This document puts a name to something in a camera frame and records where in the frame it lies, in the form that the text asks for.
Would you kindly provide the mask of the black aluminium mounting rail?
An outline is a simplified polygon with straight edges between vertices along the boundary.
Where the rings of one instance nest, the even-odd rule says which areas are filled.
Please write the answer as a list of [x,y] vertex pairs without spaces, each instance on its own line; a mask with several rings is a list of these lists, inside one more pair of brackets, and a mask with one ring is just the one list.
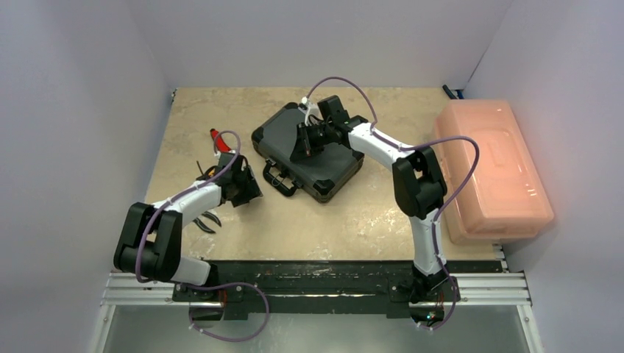
[[200,291],[184,285],[138,283],[113,273],[103,303],[190,307],[210,316],[244,320],[251,313],[375,314],[436,323],[463,306],[529,305],[525,276],[498,261],[457,260],[449,264],[457,285],[429,294],[414,290],[408,261],[230,261],[217,262],[225,289]]

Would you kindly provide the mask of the red black utility knife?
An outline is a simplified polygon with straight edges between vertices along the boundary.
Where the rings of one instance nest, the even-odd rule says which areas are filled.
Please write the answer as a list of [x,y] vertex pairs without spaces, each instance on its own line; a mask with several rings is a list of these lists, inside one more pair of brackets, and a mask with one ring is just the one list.
[[232,151],[232,148],[221,137],[220,131],[217,129],[210,129],[210,136],[213,141],[214,153],[218,150]]

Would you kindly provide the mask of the yellow tape measure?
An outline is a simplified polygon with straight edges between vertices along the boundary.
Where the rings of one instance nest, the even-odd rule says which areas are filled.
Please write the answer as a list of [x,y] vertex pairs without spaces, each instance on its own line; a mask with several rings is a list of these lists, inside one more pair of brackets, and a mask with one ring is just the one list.
[[204,170],[198,160],[196,161],[196,165],[200,172],[200,175],[196,178],[196,180],[208,180],[212,178],[213,175],[216,173],[216,169],[218,168],[217,165],[212,165],[211,167]]

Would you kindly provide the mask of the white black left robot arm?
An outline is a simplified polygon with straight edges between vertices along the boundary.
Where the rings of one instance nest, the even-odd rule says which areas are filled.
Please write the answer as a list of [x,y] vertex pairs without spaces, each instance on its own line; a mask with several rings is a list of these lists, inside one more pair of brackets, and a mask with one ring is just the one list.
[[185,190],[160,202],[130,206],[113,265],[140,281],[181,282],[202,301],[219,293],[210,263],[182,255],[182,231],[207,211],[223,204],[247,204],[262,195],[244,155],[222,152],[216,165]]

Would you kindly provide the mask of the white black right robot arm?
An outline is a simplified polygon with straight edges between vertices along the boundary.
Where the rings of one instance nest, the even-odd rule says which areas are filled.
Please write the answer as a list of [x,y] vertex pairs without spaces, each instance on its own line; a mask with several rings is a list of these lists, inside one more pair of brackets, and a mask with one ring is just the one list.
[[402,146],[398,140],[377,132],[365,118],[350,116],[337,96],[317,103],[305,96],[298,107],[305,117],[297,124],[292,162],[311,158],[326,145],[337,143],[391,172],[394,200],[408,217],[414,242],[410,300],[416,303],[433,298],[448,279],[438,234],[447,185],[434,150]]

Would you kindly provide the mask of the translucent pink storage bin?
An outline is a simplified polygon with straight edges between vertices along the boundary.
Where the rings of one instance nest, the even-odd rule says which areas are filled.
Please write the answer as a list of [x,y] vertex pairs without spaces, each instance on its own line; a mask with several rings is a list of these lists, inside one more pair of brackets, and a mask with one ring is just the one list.
[[443,212],[453,243],[533,238],[553,220],[553,209],[507,101],[450,100],[433,131],[437,139],[470,137],[480,150],[470,181]]

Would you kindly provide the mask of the black poker set case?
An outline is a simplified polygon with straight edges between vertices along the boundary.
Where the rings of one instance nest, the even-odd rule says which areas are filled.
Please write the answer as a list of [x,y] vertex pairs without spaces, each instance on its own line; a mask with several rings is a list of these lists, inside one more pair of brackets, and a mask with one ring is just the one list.
[[305,113],[289,102],[251,134],[254,150],[265,159],[263,178],[285,197],[304,190],[319,203],[330,201],[361,169],[364,154],[338,143],[292,162],[297,125]]

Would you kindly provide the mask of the blue object behind bin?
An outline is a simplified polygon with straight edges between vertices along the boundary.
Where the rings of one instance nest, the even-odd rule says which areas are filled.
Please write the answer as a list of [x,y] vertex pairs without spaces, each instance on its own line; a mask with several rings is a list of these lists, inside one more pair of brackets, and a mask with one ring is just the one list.
[[442,85],[442,90],[448,96],[449,99],[464,99],[462,90],[453,90],[448,85]]

